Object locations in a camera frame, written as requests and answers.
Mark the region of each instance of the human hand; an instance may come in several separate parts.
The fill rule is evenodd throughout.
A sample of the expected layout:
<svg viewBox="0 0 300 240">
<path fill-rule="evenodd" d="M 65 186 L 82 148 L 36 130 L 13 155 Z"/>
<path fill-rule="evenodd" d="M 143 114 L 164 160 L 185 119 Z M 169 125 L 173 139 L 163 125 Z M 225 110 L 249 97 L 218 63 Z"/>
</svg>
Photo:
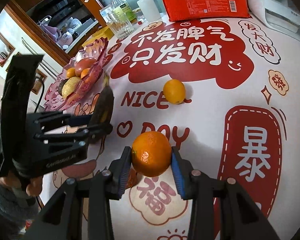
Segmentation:
<svg viewBox="0 0 300 240">
<path fill-rule="evenodd" d="M 26 188 L 26 193 L 28 196 L 39 196 L 42 191 L 42 178 L 38 177 L 35 179 L 30 179 L 30 184 Z M 11 188 L 21 188 L 20 180 L 15 176 L 15 174 L 9 171 L 7 177 L 0 178 L 0 185 L 4 188 L 11 190 Z"/>
</svg>

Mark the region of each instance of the bolt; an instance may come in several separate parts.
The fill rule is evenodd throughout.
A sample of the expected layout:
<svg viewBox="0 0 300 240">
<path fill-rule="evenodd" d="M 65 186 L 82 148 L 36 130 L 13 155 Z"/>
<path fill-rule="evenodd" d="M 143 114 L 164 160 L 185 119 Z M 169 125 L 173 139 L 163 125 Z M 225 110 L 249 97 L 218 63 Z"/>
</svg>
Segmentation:
<svg viewBox="0 0 300 240">
<path fill-rule="evenodd" d="M 68 179 L 66 180 L 66 182 L 67 182 L 68 185 L 72 185 L 72 184 L 74 184 L 75 179 L 74 179 L 74 178 L 68 178 Z"/>
<path fill-rule="evenodd" d="M 108 177 L 110 175 L 111 175 L 111 171 L 109 171 L 109 170 L 102 171 L 102 176 Z"/>
<path fill-rule="evenodd" d="M 193 170 L 191 171 L 192 176 L 200 176 L 201 175 L 201 171 L 198 170 Z"/>
<path fill-rule="evenodd" d="M 227 179 L 227 182 L 228 182 L 230 185 L 234 185 L 237 181 L 235 180 L 235 178 L 228 178 L 228 179 Z"/>
</svg>

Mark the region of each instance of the fruit bowl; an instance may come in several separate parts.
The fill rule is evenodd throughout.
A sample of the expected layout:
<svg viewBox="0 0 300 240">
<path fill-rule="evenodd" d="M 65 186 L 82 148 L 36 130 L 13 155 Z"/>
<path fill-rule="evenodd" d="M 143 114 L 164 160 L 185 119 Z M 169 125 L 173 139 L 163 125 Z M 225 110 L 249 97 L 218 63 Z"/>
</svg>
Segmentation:
<svg viewBox="0 0 300 240">
<path fill-rule="evenodd" d="M 80 50 L 77 55 L 70 60 L 69 64 L 63 68 L 62 73 L 57 76 L 56 81 L 48 88 L 45 95 L 45 111 L 67 110 L 79 102 L 90 91 L 103 73 L 102 68 L 104 66 L 107 46 L 108 39 L 100 38 Z M 67 78 L 67 70 L 75 67 L 81 59 L 87 57 L 96 59 L 96 63 L 91 65 L 88 74 L 77 84 L 76 89 L 67 98 L 63 98 L 59 94 L 58 89 L 60 83 Z"/>
</svg>

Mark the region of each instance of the white appliance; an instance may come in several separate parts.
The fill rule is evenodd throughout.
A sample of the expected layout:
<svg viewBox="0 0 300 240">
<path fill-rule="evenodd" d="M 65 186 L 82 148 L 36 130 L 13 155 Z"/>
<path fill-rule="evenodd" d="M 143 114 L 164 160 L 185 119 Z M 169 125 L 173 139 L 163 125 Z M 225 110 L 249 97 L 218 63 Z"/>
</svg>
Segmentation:
<svg viewBox="0 0 300 240">
<path fill-rule="evenodd" d="M 300 12 L 291 0 L 248 0 L 248 4 L 268 28 L 300 41 Z"/>
</svg>

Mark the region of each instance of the heart drawing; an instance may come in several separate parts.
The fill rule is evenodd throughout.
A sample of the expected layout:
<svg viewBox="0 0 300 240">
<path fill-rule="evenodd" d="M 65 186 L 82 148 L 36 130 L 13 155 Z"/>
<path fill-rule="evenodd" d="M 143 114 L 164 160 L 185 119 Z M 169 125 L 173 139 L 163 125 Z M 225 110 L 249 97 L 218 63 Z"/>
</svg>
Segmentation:
<svg viewBox="0 0 300 240">
<path fill-rule="evenodd" d="M 122 126 L 122 128 L 124 129 L 123 131 L 125 131 L 126 130 L 126 132 L 125 133 L 121 133 L 120 131 L 119 131 L 119 129 L 120 129 L 120 127 Z M 131 121 L 127 121 L 127 122 L 121 122 L 121 123 L 119 123 L 119 125 L 118 125 L 118 127 L 117 127 L 117 134 L 121 137 L 121 138 L 126 138 L 128 135 L 129 135 L 129 133 L 131 132 L 131 130 L 132 130 L 132 122 Z"/>
</svg>

